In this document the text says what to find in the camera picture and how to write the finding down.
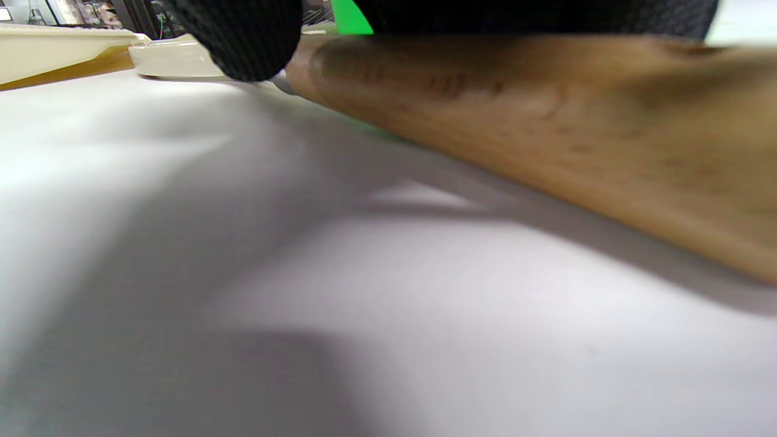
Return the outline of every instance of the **wood grain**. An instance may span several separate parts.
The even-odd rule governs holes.
[[[303,97],[777,284],[777,50],[303,37]]]

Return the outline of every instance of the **black textured object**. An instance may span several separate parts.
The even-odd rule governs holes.
[[[376,33],[647,33],[703,40],[719,0],[356,0]],[[233,79],[258,82],[291,59],[300,0],[167,0]]]

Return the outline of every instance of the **cream plastic tray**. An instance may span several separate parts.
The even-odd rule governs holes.
[[[129,30],[0,24],[0,84],[90,61],[111,47],[149,42]]]

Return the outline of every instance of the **white surface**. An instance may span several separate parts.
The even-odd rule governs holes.
[[[210,78],[228,80],[211,60],[207,49],[189,34],[171,40],[130,47],[139,75],[155,78]]]
[[[777,428],[777,290],[620,225],[270,88],[0,111],[3,437]]]

